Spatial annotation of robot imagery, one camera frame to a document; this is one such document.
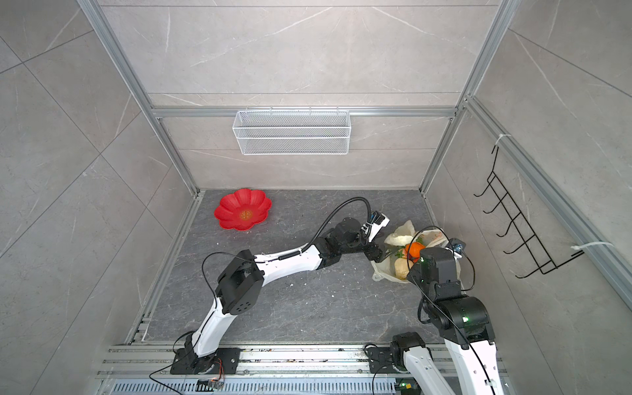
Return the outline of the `cream plastic bag orange print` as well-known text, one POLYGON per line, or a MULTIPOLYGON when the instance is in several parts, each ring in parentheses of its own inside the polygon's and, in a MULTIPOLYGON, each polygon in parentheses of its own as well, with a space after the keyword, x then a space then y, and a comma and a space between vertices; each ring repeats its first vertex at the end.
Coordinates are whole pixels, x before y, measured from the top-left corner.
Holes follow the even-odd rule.
POLYGON ((447 236, 436 226, 417 232, 412 221, 400 225, 384 241, 386 252, 380 261, 371 261, 374 281, 388 280, 395 283, 408 282, 408 269, 414 265, 414 258, 407 258, 404 251, 410 243, 419 243, 424 248, 449 248, 447 236))

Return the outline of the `orange fake fruit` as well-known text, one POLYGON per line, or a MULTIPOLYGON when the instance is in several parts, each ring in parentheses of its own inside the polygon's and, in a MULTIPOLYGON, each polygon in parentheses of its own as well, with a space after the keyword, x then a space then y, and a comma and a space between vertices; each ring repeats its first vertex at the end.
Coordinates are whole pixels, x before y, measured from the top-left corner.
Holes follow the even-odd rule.
POLYGON ((408 260, 417 262, 418 259, 421 257, 421 251, 425 248, 426 247, 422 243, 412 242, 404 247, 405 257, 408 260))

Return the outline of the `red flower-shaped plastic bowl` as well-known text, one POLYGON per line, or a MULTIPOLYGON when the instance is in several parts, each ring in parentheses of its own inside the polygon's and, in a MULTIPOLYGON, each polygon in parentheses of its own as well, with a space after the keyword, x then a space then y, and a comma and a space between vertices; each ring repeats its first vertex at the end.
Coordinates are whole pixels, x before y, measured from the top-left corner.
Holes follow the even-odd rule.
POLYGON ((220 200, 214 217, 222 229, 246 231, 264 222, 272 206, 262 190, 239 189, 220 200))

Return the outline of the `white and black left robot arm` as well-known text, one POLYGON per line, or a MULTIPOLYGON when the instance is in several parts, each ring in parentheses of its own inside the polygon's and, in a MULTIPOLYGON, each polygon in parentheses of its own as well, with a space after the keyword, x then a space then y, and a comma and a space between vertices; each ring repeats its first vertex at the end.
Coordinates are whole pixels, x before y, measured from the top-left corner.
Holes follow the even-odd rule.
POLYGON ((241 251, 217 279, 212 307, 188 341, 191 353, 197 358, 214 355, 236 316, 251 309, 261 289, 273 281, 328 268, 345 254, 363 253, 370 261, 380 260, 383 250, 375 243, 375 237, 388 224, 388 217, 373 212, 363 225, 345 218, 324 235, 296 249, 260 255, 241 251))

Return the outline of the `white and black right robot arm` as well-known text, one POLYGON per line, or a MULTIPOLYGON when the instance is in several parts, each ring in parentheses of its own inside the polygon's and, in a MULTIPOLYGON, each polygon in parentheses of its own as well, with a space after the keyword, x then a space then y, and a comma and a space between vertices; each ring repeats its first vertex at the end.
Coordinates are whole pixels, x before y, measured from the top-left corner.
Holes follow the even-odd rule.
MULTIPOLYGON (((502 394, 490 315, 479 299, 462 290, 456 268, 460 257, 448 248, 425 248, 409 264, 407 279, 421 291, 421 309, 444 339, 461 392, 502 394)), ((390 350, 393 366, 410 373, 422 393, 454 393, 418 333, 394 336, 390 350)))

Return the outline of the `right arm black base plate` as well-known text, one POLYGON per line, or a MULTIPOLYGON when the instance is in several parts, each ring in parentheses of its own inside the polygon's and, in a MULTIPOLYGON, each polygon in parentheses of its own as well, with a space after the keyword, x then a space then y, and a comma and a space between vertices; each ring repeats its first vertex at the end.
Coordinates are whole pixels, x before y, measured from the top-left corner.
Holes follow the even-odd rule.
POLYGON ((372 374, 406 374, 407 372, 403 367, 395 365, 389 347, 378 347, 370 343, 365 345, 364 353, 372 374))

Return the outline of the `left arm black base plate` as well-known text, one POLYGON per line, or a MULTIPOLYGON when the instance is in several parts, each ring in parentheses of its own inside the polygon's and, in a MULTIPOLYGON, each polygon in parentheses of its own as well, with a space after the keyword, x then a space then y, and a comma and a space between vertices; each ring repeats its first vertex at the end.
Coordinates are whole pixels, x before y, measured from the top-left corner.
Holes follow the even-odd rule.
POLYGON ((219 348, 214 355, 196 357, 193 351, 180 348, 176 351, 171 375, 234 375, 240 360, 240 348, 219 348))

